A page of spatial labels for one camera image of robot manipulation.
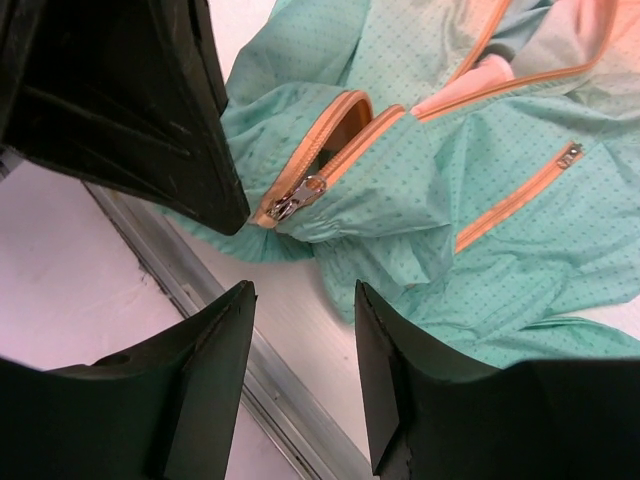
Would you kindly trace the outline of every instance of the orange trim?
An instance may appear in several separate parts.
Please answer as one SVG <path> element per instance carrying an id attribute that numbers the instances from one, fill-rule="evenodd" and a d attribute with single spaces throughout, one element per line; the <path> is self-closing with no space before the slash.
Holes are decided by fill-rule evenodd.
<path id="1" fill-rule="evenodd" d="M 340 180 L 340 177 L 353 166 L 358 158 L 405 113 L 407 112 L 401 105 L 392 105 L 387 108 L 327 163 L 319 172 L 319 175 L 325 178 L 327 188 L 331 188 Z"/>
<path id="2" fill-rule="evenodd" d="M 498 7 L 495 9 L 493 14 L 491 15 L 489 23 L 487 24 L 485 29 L 482 31 L 482 35 L 480 35 L 480 37 L 478 38 L 478 41 L 475 43 L 475 45 L 473 46 L 473 48 L 471 49 L 467 57 L 464 59 L 462 64 L 460 64 L 460 66 L 458 67 L 456 72 L 453 74 L 453 76 L 449 79 L 449 81 L 447 82 L 447 85 L 449 85 L 451 82 L 454 82 L 455 80 L 460 78 L 462 75 L 464 75 L 471 69 L 473 64 L 478 60 L 478 57 L 480 56 L 480 54 L 487 47 L 487 44 L 491 40 L 491 37 L 496 31 L 496 28 L 498 28 L 498 25 L 500 25 L 500 21 L 502 20 L 502 17 L 504 17 L 504 14 L 506 13 L 510 4 L 511 4 L 511 0 L 503 0 L 498 5 Z"/>
<path id="3" fill-rule="evenodd" d="M 336 128 L 345 117 L 357 109 L 358 121 L 364 128 L 373 118 L 373 108 L 368 95 L 362 91 L 350 91 L 340 94 L 311 126 L 286 166 L 278 175 L 271 188 L 262 197 L 262 202 L 253 221 L 264 228 L 273 228 L 277 222 L 267 211 L 274 201 L 285 197 L 305 176 L 324 144 L 335 134 Z"/>
<path id="4" fill-rule="evenodd" d="M 518 210 L 540 195 L 562 173 L 580 160 L 581 151 L 567 161 L 569 150 L 575 145 L 570 142 L 558 153 L 542 170 L 531 177 L 524 185 L 518 188 L 507 198 L 496 204 L 484 215 L 479 217 L 471 225 L 464 228 L 459 234 L 456 243 L 456 253 L 468 248 L 473 242 L 489 232 L 492 228 L 504 222 Z"/>
<path id="5" fill-rule="evenodd" d="M 606 52 L 607 47 L 609 46 L 609 42 L 611 40 L 611 33 L 613 32 L 615 19 L 618 12 L 618 0 L 609 0 L 607 2 L 607 6 L 610 7 L 610 10 L 609 10 L 610 15 L 608 19 L 609 21 L 607 23 L 605 37 L 602 42 L 602 46 L 600 47 L 600 50 L 598 51 L 596 56 L 593 59 L 591 59 L 591 61 L 585 63 L 584 65 L 580 65 L 578 67 L 563 68 L 560 70 L 554 70 L 552 72 L 538 73 L 538 74 L 529 75 L 523 78 L 516 78 L 514 80 L 505 82 L 502 85 L 499 85 L 497 87 L 491 87 L 480 92 L 471 93 L 462 98 L 454 100 L 446 105 L 441 105 L 431 111 L 421 113 L 420 115 L 417 116 L 417 118 L 421 122 L 426 123 L 429 120 L 440 117 L 442 115 L 446 115 L 448 113 L 451 113 L 452 111 L 466 107 L 468 105 L 479 102 L 486 98 L 499 95 L 502 93 L 506 93 L 511 90 L 515 90 L 516 88 L 524 87 L 525 85 L 532 85 L 535 83 L 541 83 L 541 82 L 551 81 L 551 80 L 559 80 L 561 78 L 567 78 L 567 77 L 579 75 L 581 73 L 585 73 L 591 70 L 600 61 L 600 59 Z"/>

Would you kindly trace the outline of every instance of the jacket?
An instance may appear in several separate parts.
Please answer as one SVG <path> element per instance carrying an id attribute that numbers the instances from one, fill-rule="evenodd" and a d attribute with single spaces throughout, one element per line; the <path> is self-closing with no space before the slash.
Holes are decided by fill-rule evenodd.
<path id="1" fill-rule="evenodd" d="M 315 258 L 346 321 L 364 280 L 498 367 L 638 355 L 571 312 L 640 293 L 640 1 L 517 3 L 278 2 L 223 116 L 252 221 L 181 224 L 245 261 Z M 511 79 L 416 110 L 501 41 Z"/>

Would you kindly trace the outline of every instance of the zipper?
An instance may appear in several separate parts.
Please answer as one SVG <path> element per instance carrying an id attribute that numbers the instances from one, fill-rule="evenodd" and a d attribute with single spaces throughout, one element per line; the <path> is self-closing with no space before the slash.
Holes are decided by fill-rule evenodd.
<path id="1" fill-rule="evenodd" d="M 598 63 L 600 61 L 600 59 L 604 55 L 604 52 L 606 51 L 607 46 L 609 44 L 609 40 L 611 38 L 611 33 L 613 32 L 613 27 L 614 27 L 614 23 L 615 23 L 617 11 L 618 11 L 618 0 L 610 0 L 610 3 L 609 2 L 607 2 L 607 3 L 608 3 L 609 8 L 611 9 L 610 15 L 609 15 L 609 21 L 608 21 L 607 27 L 606 27 L 607 30 L 606 30 L 606 33 L 604 35 L 604 39 L 602 41 L 602 45 L 600 46 L 600 50 L 595 55 L 595 57 L 593 59 L 591 59 L 589 62 L 587 62 L 587 63 L 585 63 L 583 65 L 579 65 L 577 67 L 568 67 L 568 68 L 563 68 L 563 69 L 560 69 L 560 70 L 554 70 L 554 71 L 551 71 L 551 72 L 537 73 L 537 74 L 528 75 L 528 76 L 522 77 L 522 78 L 516 78 L 516 79 L 510 80 L 508 82 L 505 82 L 502 85 L 490 87 L 488 89 L 481 90 L 480 92 L 470 93 L 469 95 L 466 95 L 466 96 L 464 96 L 462 98 L 459 98 L 457 100 L 453 100 L 453 101 L 449 102 L 448 104 L 436 107 L 431 111 L 427 111 L 427 112 L 421 113 L 420 115 L 417 116 L 418 120 L 420 120 L 423 123 L 426 123 L 429 120 L 432 120 L 433 118 L 436 118 L 436 117 L 439 117 L 439 116 L 442 116 L 442 115 L 446 115 L 448 113 L 451 113 L 454 110 L 458 110 L 460 108 L 463 108 L 463 107 L 466 107 L 468 105 L 471 105 L 472 103 L 476 103 L 476 102 L 479 102 L 481 100 L 485 100 L 485 99 L 487 99 L 489 97 L 500 95 L 502 93 L 506 93 L 506 92 L 509 92 L 511 90 L 515 90 L 517 88 L 524 87 L 526 85 L 533 85 L 535 83 L 548 82 L 548 81 L 551 81 L 551 80 L 560 80 L 560 79 L 563 79 L 563 78 L 579 75 L 581 73 L 589 71 L 590 69 L 592 69 L 595 66 L 596 63 Z M 484 43 L 478 42 L 478 44 L 476 44 L 476 46 L 474 47 L 474 50 L 473 50 L 472 54 L 470 54 L 469 57 L 467 57 L 467 59 L 465 60 L 465 63 L 463 64 L 463 66 L 467 70 L 463 70 L 461 68 L 460 69 L 460 73 L 459 74 L 457 73 L 456 75 L 454 75 L 454 77 L 450 80 L 449 83 L 451 83 L 451 81 L 457 79 L 459 76 L 461 76 L 464 73 L 466 73 L 468 71 L 468 69 L 473 65 L 473 61 L 475 60 L 475 58 L 478 55 L 480 55 L 480 53 L 482 53 L 482 50 L 480 50 L 477 53 L 476 53 L 476 50 L 480 49 L 480 48 L 484 49 L 484 47 L 486 47 L 486 44 L 491 39 L 491 34 L 495 30 L 496 26 L 491 25 L 491 27 L 493 27 L 493 30 L 491 30 L 490 28 L 487 28 L 485 30 L 485 32 L 483 34 L 483 38 L 482 38 Z"/>
<path id="2" fill-rule="evenodd" d="M 273 228 L 279 221 L 278 218 L 287 218 L 298 208 L 301 208 L 306 201 L 324 193 L 321 184 L 318 186 L 314 180 L 305 178 L 306 173 L 340 122 L 354 108 L 359 109 L 357 113 L 362 124 L 371 122 L 373 108 L 371 100 L 365 92 L 357 90 L 340 94 L 318 117 L 291 155 L 276 181 L 263 196 L 253 217 L 255 223 L 264 228 Z"/>
<path id="3" fill-rule="evenodd" d="M 570 142 L 562 151 L 548 162 L 538 173 L 531 177 L 507 198 L 496 204 L 484 215 L 464 228 L 456 242 L 456 253 L 468 248 L 472 243 L 494 227 L 504 222 L 526 204 L 531 202 L 551 185 L 560 175 L 583 157 L 582 145 Z"/>
<path id="4" fill-rule="evenodd" d="M 491 18 L 489 19 L 489 22 L 486 25 L 485 29 L 482 31 L 482 35 L 480 35 L 478 41 L 475 43 L 469 54 L 465 57 L 462 64 L 460 64 L 460 66 L 446 83 L 446 85 L 449 85 L 450 83 L 454 82 L 462 75 L 467 73 L 469 70 L 471 70 L 471 67 L 473 67 L 473 64 L 478 60 L 480 54 L 484 51 L 485 48 L 487 48 L 487 45 L 489 44 L 493 33 L 498 28 L 498 25 L 500 25 L 500 21 L 504 17 L 504 14 L 507 12 L 510 4 L 511 0 L 503 0 L 502 2 L 500 2 L 498 7 L 491 15 Z"/>
<path id="5" fill-rule="evenodd" d="M 282 197 L 271 200 L 262 218 L 256 218 L 256 223 L 266 228 L 273 228 L 301 208 L 311 205 L 353 166 L 362 153 L 377 140 L 382 131 L 390 128 L 405 113 L 406 110 L 400 105 L 393 105 L 382 112 L 347 143 L 317 174 L 305 177 L 306 172 L 303 172 L 296 182 L 289 185 Z M 313 163 L 315 155 L 311 158 L 311 162 L 306 164 L 307 170 Z"/>

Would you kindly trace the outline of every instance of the aluminum strip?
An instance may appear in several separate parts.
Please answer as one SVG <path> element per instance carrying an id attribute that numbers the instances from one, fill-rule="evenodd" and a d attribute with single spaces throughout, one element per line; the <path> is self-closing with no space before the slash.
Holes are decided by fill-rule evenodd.
<path id="1" fill-rule="evenodd" d="M 155 209 L 102 187 L 87 188 L 183 315 L 222 294 L 211 272 Z M 372 478 L 367 459 L 257 329 L 242 402 L 302 478 Z"/>

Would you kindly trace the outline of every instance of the zipper pull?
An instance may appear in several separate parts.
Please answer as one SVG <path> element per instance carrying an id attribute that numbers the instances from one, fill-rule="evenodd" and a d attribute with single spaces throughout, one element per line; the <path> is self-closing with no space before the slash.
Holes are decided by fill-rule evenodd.
<path id="1" fill-rule="evenodd" d="M 571 144 L 571 146 L 569 146 L 569 148 L 567 148 L 567 151 L 564 152 L 564 154 L 560 158 L 558 158 L 556 164 L 562 170 L 566 170 L 574 164 L 574 162 L 580 155 L 582 155 L 582 145 L 580 145 L 579 143 L 573 143 Z"/>
<path id="2" fill-rule="evenodd" d="M 327 181 L 319 175 L 305 178 L 293 192 L 275 202 L 267 211 L 267 215 L 276 222 L 286 220 L 298 209 L 316 200 L 327 191 Z"/>

